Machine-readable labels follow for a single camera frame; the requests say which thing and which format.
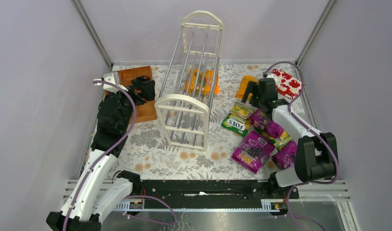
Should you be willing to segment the green Fox's candy bag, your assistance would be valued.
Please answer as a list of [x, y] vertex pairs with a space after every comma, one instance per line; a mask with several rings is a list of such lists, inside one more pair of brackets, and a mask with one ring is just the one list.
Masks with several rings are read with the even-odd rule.
[[221, 126], [245, 138], [249, 132], [251, 123], [248, 119], [243, 119], [234, 113], [230, 113], [222, 121]]

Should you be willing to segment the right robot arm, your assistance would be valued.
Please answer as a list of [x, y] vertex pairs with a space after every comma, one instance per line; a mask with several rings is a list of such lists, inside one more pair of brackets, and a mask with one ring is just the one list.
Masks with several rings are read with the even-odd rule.
[[274, 79], [265, 77], [250, 81], [241, 100], [249, 102], [280, 125], [297, 143], [294, 166], [274, 172], [263, 186], [263, 194], [279, 198], [290, 195], [307, 183], [332, 184], [339, 176], [337, 140], [331, 133], [314, 128], [291, 110], [291, 104], [278, 98]]

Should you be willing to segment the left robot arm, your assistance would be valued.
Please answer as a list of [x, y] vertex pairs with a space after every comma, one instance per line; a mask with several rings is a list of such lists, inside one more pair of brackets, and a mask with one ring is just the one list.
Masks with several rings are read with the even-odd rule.
[[139, 193], [137, 174], [122, 171], [102, 196], [100, 186], [117, 161], [138, 117], [136, 107], [155, 98], [155, 82], [148, 76], [121, 85], [117, 72], [93, 80], [108, 93], [99, 104], [97, 131], [88, 160], [76, 187], [59, 212], [50, 212], [47, 225], [53, 231], [99, 231], [113, 209], [132, 193]]

